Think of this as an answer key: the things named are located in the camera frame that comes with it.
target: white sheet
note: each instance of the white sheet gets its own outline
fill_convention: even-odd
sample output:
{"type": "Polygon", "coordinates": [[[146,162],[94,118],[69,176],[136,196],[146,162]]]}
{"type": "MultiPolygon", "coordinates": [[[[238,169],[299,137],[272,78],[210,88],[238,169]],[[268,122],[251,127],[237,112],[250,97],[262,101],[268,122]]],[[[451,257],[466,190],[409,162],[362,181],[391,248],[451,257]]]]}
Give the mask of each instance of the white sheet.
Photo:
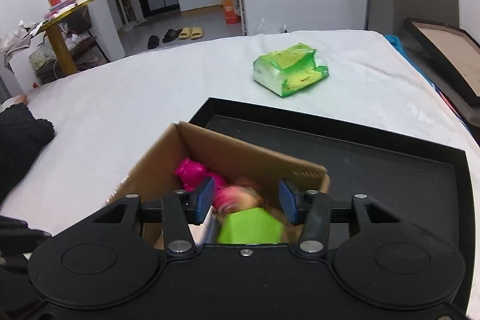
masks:
{"type": "MultiPolygon", "coordinates": [[[[29,107],[35,117],[53,122],[57,136],[0,212],[57,234],[102,207],[166,126],[188,121],[208,97],[332,117],[463,149],[476,204],[480,199],[477,144],[381,35],[297,31],[145,52],[34,90],[29,107]],[[284,99],[253,81],[256,57],[298,42],[322,52],[330,77],[284,99]]],[[[479,274],[476,267],[468,312],[473,318],[480,317],[479,274]]]]}

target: black tray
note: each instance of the black tray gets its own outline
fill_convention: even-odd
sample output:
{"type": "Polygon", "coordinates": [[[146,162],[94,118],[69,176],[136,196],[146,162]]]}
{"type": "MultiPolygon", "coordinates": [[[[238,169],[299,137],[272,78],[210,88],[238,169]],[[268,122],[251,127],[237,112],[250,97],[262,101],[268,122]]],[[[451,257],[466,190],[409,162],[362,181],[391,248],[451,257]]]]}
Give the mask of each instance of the black tray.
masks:
{"type": "Polygon", "coordinates": [[[477,46],[477,48],[480,48],[480,44],[477,43],[467,31],[464,31],[463,29],[457,28],[453,25],[427,21],[424,19],[405,18],[405,30],[408,31],[432,57],[435,70],[439,73],[439,75],[450,84],[450,86],[465,100],[466,103],[472,107],[480,106],[480,97],[475,94],[470,85],[450,62],[450,60],[448,60],[448,58],[435,46],[434,43],[428,39],[427,36],[418,30],[418,28],[414,25],[415,22],[441,26],[443,28],[460,32],[467,36],[472,43],[477,46]]]}
{"type": "MultiPolygon", "coordinates": [[[[465,278],[454,303],[466,311],[475,255],[475,213],[464,151],[330,118],[209,98],[190,123],[326,167],[335,200],[371,195],[458,245],[465,278]]],[[[330,247],[348,237],[332,226],[330,247]]]]}

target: white plastic bag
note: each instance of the white plastic bag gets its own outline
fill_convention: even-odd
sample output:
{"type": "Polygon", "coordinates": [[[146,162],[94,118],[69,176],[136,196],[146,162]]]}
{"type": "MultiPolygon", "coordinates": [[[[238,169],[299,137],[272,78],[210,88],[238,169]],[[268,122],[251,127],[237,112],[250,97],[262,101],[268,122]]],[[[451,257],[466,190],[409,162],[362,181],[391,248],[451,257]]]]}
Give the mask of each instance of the white plastic bag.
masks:
{"type": "Polygon", "coordinates": [[[253,33],[253,35],[255,36],[256,34],[286,33],[287,32],[286,29],[287,29],[286,25],[280,25],[278,23],[274,23],[272,21],[268,21],[265,18],[262,18],[257,28],[255,29],[255,32],[253,33]]]}

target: blue cloth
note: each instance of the blue cloth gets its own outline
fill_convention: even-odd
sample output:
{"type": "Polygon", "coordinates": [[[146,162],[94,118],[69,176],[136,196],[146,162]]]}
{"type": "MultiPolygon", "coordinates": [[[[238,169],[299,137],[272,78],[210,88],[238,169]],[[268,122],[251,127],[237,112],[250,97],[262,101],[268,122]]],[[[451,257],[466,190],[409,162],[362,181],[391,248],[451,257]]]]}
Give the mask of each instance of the blue cloth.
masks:
{"type": "Polygon", "coordinates": [[[435,84],[430,79],[428,79],[428,77],[423,73],[423,71],[420,68],[417,67],[417,65],[414,62],[412,62],[409,59],[409,57],[405,53],[405,50],[403,49],[403,45],[400,39],[397,36],[390,36],[390,35],[386,35],[384,37],[387,39],[389,43],[392,44],[393,48],[395,48],[397,52],[400,53],[400,55],[402,55],[405,58],[405,60],[407,60],[407,62],[409,62],[410,65],[414,67],[414,69],[416,69],[417,72],[425,78],[425,80],[429,83],[429,85],[431,85],[433,88],[436,89],[435,84]]]}
{"type": "MultiPolygon", "coordinates": [[[[414,67],[414,69],[416,69],[417,72],[425,78],[425,80],[428,82],[428,84],[429,84],[430,86],[433,87],[433,89],[437,92],[437,94],[439,94],[440,97],[441,97],[443,100],[445,100],[445,98],[443,97],[442,92],[438,89],[438,87],[435,86],[435,84],[434,84],[430,79],[428,79],[428,77],[423,73],[423,71],[422,71],[420,68],[418,68],[417,65],[416,65],[414,62],[412,62],[412,61],[409,59],[409,57],[408,57],[407,54],[405,53],[405,50],[403,49],[402,41],[400,41],[400,39],[399,39],[397,36],[384,35],[384,37],[387,39],[387,41],[388,41],[389,43],[392,44],[393,48],[395,48],[395,49],[397,50],[397,52],[400,53],[400,55],[402,55],[402,56],[405,58],[405,60],[407,60],[407,62],[409,62],[410,65],[411,65],[412,67],[414,67]]],[[[465,122],[463,121],[462,117],[460,117],[459,114],[458,114],[455,110],[452,110],[452,111],[453,111],[453,113],[457,116],[457,118],[460,120],[460,122],[463,124],[463,126],[464,126],[464,127],[469,131],[469,133],[471,134],[469,127],[467,127],[467,125],[466,125],[465,122]]]]}

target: slipper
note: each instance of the slipper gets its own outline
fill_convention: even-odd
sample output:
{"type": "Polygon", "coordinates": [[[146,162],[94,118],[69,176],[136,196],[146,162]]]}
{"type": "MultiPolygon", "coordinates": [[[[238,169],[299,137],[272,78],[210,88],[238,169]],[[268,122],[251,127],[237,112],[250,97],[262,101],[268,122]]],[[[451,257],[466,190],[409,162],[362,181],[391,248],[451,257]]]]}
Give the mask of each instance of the slipper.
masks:
{"type": "Polygon", "coordinates": [[[160,45],[160,38],[158,36],[150,36],[148,38],[147,49],[155,49],[160,45]]]}
{"type": "Polygon", "coordinates": [[[203,29],[202,28],[192,28],[190,38],[192,40],[201,39],[203,37],[203,29]]]}
{"type": "Polygon", "coordinates": [[[165,36],[162,40],[163,43],[170,43],[178,38],[180,36],[180,33],[182,32],[182,29],[178,29],[177,31],[173,29],[169,29],[166,31],[165,36]]]}
{"type": "Polygon", "coordinates": [[[180,40],[188,39],[191,35],[191,29],[190,28],[183,28],[181,33],[180,33],[180,40]]]}

